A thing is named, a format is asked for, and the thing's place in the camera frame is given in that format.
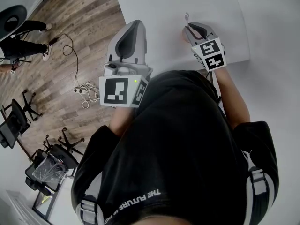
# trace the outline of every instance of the white cable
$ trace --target white cable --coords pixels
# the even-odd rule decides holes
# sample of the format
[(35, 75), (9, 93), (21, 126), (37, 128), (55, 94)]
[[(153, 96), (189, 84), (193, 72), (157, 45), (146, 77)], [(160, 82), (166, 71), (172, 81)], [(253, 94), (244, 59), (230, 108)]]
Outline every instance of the white cable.
[[(92, 84), (90, 84), (90, 83), (85, 83), (84, 85), (81, 85), (80, 86), (80, 89), (81, 90), (86, 90), (86, 92), (87, 92), (87, 94), (88, 94), (88, 96), (89, 96), (89, 100), (87, 100), (87, 99), (85, 99), (85, 97), (81, 94), (81, 93), (79, 93), (80, 94), (80, 96), (84, 99), (84, 102), (82, 103), (82, 107), (84, 108), (84, 109), (88, 109), (89, 108), (89, 106), (90, 106), (90, 102), (91, 103), (95, 103), (95, 102), (97, 102), (100, 98), (98, 97), (98, 94), (97, 94), (97, 91), (99, 91), (99, 89), (97, 89), (94, 85), (92, 85)], [(90, 98), (90, 91), (93, 91), (94, 93), (95, 93), (95, 99), (91, 99)]]

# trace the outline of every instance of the person's leg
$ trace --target person's leg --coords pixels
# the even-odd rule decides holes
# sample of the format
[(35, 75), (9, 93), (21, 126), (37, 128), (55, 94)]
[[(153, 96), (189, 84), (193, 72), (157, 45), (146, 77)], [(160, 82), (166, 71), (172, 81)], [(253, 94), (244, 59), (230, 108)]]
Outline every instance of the person's leg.
[(10, 59), (45, 53), (48, 50), (48, 46), (46, 44), (35, 44), (10, 37), (3, 40), (0, 45), (4, 56)]
[(31, 31), (31, 30), (46, 30), (47, 24), (40, 21), (25, 21), (23, 25), (18, 28), (13, 34), (18, 34), (20, 32)]

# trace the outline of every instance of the shoe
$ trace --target shoe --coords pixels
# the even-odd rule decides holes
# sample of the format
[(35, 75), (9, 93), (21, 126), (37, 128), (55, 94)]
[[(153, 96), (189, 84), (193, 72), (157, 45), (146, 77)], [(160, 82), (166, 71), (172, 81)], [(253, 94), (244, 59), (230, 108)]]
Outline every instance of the shoe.
[(48, 46), (48, 49), (46, 52), (43, 53), (43, 60), (44, 62), (48, 61), (48, 59), (50, 58), (50, 54), (51, 54), (51, 50), (52, 50), (52, 46)]
[(39, 32), (41, 32), (41, 33), (46, 32), (47, 30), (51, 30), (52, 27), (53, 27), (52, 23), (48, 23), (48, 24), (46, 25), (46, 29), (45, 29), (45, 30), (41, 30), (41, 31), (39, 31)]

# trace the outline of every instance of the clear plastic wrap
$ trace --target clear plastic wrap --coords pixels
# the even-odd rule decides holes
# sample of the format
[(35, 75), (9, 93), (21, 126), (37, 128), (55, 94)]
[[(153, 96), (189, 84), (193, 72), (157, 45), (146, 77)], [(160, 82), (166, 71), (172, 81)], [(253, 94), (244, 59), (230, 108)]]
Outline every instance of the clear plastic wrap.
[(68, 171), (68, 168), (61, 161), (52, 154), (48, 154), (36, 170), (34, 170), (32, 176), (41, 182), (60, 184)]

